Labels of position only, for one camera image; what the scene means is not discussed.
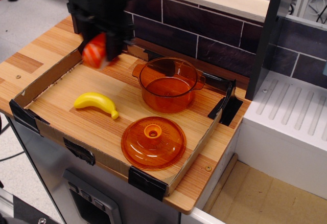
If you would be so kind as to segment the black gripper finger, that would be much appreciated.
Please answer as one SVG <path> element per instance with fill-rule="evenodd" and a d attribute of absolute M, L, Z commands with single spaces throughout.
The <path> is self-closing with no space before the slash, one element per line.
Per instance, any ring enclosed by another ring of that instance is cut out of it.
<path fill-rule="evenodd" d="M 107 61 L 113 61 L 122 52 L 123 40 L 119 34 L 106 32 L 106 56 Z"/>
<path fill-rule="evenodd" d="M 101 29 L 97 23 L 81 22 L 81 33 L 83 37 L 83 43 L 87 44 L 101 33 Z"/>

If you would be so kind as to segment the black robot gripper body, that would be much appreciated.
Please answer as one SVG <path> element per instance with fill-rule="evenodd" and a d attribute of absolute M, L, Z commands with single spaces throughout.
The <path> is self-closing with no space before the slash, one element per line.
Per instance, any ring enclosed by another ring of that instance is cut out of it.
<path fill-rule="evenodd" d="M 125 12 L 129 0 L 83 0 L 77 13 L 79 29 L 81 22 L 97 23 L 101 33 L 113 32 L 120 35 L 123 42 L 133 39 L 132 21 Z"/>

